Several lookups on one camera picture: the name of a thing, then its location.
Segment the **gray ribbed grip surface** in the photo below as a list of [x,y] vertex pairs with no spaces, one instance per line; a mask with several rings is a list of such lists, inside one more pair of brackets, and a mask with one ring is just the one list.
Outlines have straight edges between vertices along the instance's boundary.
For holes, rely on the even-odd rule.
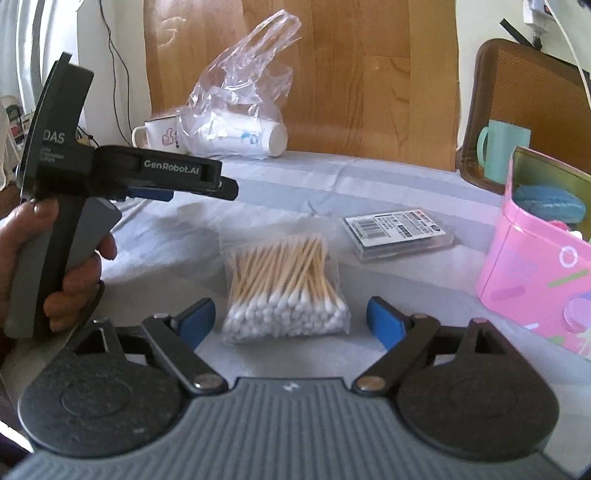
[[384,399],[341,380],[240,379],[194,400],[167,435],[105,460],[42,452],[8,480],[567,480],[541,454],[507,463],[443,455],[407,433]]

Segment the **chair backrest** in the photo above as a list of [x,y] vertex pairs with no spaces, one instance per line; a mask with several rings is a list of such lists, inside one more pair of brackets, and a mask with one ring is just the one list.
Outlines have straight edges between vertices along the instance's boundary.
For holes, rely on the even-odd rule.
[[201,71],[281,8],[302,22],[279,58],[294,68],[289,149],[454,169],[455,0],[145,0],[152,112],[184,105]]

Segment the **blue sponge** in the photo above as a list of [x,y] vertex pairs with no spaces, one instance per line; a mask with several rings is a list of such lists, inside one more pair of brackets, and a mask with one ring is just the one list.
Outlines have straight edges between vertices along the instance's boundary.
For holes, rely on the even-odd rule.
[[547,222],[560,220],[577,224],[587,213],[587,207],[581,200],[556,187],[522,185],[515,190],[513,201],[526,212]]

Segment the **plastic case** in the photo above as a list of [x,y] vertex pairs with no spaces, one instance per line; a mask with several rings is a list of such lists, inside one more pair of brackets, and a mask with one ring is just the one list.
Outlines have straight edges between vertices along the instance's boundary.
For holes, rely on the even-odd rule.
[[[519,208],[512,195],[520,185],[558,187],[582,200],[587,214],[576,228],[584,240]],[[476,285],[480,300],[493,312],[591,359],[591,176],[518,147],[501,212]]]
[[417,254],[453,246],[454,235],[420,208],[343,218],[362,261]]

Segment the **clear plastic box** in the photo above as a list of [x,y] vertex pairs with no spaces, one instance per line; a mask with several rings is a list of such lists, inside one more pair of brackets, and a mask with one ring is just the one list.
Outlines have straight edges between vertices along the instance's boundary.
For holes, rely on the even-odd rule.
[[453,246],[454,235],[420,208],[343,218],[362,261],[410,255]]

